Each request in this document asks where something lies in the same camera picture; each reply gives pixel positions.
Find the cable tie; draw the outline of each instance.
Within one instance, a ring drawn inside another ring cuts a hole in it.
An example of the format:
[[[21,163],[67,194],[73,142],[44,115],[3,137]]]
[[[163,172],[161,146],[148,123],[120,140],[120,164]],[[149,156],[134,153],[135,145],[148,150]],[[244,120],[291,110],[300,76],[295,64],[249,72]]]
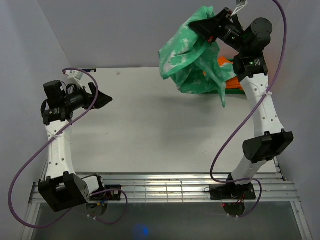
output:
[[[262,94],[261,94],[261,97],[263,97],[264,95],[266,96],[272,96],[272,92],[268,92],[268,91],[264,91]]]

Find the green plastic bag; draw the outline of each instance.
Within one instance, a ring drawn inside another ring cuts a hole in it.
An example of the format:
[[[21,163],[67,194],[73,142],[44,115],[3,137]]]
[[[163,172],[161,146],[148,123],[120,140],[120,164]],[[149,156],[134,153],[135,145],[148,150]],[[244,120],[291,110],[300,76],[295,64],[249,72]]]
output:
[[[218,43],[208,43],[188,24],[214,17],[213,7],[201,7],[159,51],[160,74],[172,78],[178,90],[185,94],[204,94],[217,90],[222,106],[226,106],[226,81],[234,78],[231,63],[218,64]]]

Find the blue light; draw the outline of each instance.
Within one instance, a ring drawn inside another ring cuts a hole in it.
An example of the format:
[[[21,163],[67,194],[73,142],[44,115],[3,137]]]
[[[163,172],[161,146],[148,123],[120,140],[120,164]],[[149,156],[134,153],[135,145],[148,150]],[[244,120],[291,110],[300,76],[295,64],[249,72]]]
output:
[[[135,240],[146,240],[148,239],[149,228],[141,223],[136,224],[133,227],[133,236]]]
[[[148,228],[146,227],[146,226],[143,226],[143,234],[145,235],[145,236],[148,236],[148,234],[149,234],[149,230],[148,230]]]

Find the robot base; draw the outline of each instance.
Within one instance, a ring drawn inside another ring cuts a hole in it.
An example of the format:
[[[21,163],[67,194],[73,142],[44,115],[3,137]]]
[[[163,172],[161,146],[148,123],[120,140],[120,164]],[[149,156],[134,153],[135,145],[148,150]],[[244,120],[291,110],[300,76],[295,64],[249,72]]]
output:
[[[227,180],[233,180],[229,174]],[[209,185],[211,200],[254,200],[256,194],[252,183],[244,185],[236,185],[234,183],[227,184],[210,184]]]

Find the gray floor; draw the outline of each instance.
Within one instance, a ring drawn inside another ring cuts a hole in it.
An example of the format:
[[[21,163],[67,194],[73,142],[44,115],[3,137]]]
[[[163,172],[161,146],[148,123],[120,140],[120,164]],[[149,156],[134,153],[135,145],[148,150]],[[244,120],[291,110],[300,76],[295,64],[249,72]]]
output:
[[[246,203],[251,208],[253,203]],[[123,204],[109,205],[102,217],[115,220]],[[60,213],[41,204],[37,224],[46,224]],[[227,217],[220,203],[130,204],[124,219],[112,226],[86,217],[84,206],[75,207],[52,227],[36,229],[33,240],[300,240],[290,202],[262,202],[247,217]]]

